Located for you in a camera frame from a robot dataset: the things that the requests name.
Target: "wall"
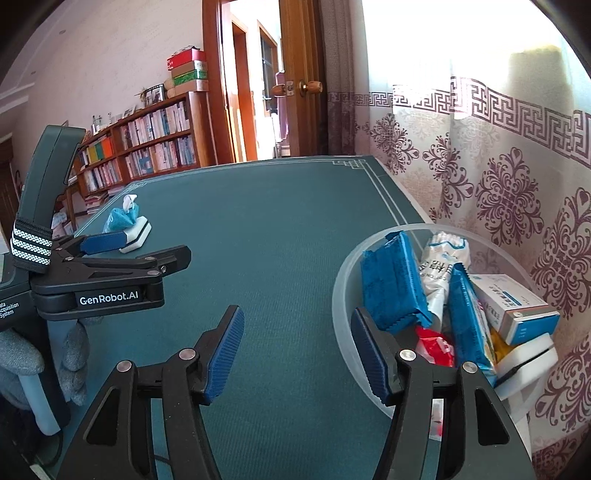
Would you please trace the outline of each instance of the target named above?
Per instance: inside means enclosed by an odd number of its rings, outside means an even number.
[[[168,78],[166,59],[203,47],[202,0],[98,0],[54,52],[13,130],[13,168],[25,174],[43,129],[68,120],[89,129],[133,105],[144,87]]]
[[[270,36],[277,42],[279,70],[283,69],[281,55],[281,23],[279,18],[278,0],[236,0],[230,3],[230,12],[240,24],[246,27],[246,48],[248,50],[248,70],[250,72],[251,90],[254,93],[256,140],[258,142],[258,158],[265,160],[273,157],[275,135],[272,120],[265,116],[263,101],[264,82],[262,76],[262,51],[260,22]]]

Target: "clear plastic bin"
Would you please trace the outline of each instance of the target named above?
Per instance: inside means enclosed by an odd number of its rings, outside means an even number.
[[[361,242],[345,259],[336,277],[332,297],[333,326],[340,352],[355,381],[371,401],[390,418],[394,413],[394,408],[384,406],[379,398],[372,394],[369,387],[361,359],[351,336],[349,319],[354,308],[363,306],[361,267],[359,265],[362,253],[366,250],[375,250],[385,243],[386,234],[400,230],[406,231],[417,258],[421,258],[423,247],[437,232],[444,231],[464,237],[470,245],[472,261],[470,273],[503,273],[538,294],[533,280],[514,258],[485,238],[459,228],[435,223],[414,223],[382,230]],[[410,343],[415,341],[414,338],[403,338],[397,335],[397,339],[403,348],[414,349],[416,347],[416,344]],[[526,386],[520,393],[504,401],[514,422],[521,420],[541,395],[547,375],[543,375]]]

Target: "stack of books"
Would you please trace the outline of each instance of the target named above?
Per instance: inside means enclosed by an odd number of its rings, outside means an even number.
[[[195,47],[186,47],[167,60],[174,84],[174,94],[208,92],[207,61],[205,52]]]
[[[124,149],[191,128],[185,101],[156,110],[120,128]]]
[[[107,198],[107,192],[97,193],[86,197],[84,199],[86,204],[86,213],[91,215],[98,212]]]
[[[132,179],[196,163],[193,139],[177,138],[132,152],[125,157]]]
[[[111,138],[107,136],[100,137],[80,151],[80,161],[83,168],[112,156],[113,145]]]
[[[89,192],[99,189],[105,189],[115,183],[122,181],[119,164],[116,160],[111,160],[96,168],[84,172],[84,180]]]

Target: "white tissue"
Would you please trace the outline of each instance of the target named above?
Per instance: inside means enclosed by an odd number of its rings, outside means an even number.
[[[463,263],[466,269],[470,267],[470,248],[466,239],[451,233],[433,235],[421,256],[421,284],[433,317],[430,329],[436,332],[441,332],[443,306],[447,303],[452,268],[457,262]]]
[[[129,213],[129,210],[133,207],[137,197],[137,195],[125,195],[125,197],[123,197],[123,211],[125,213]]]

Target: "red plastic bag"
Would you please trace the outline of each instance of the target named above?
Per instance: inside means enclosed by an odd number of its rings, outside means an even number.
[[[419,325],[416,326],[415,331],[418,335],[417,353],[420,353],[432,364],[444,367],[455,366],[453,347],[441,333]]]
[[[437,333],[419,325],[415,327],[418,335],[417,353],[430,363],[444,367],[455,366],[455,355],[452,345]],[[431,426],[429,438],[441,442],[443,435],[443,399],[435,398],[431,407]]]

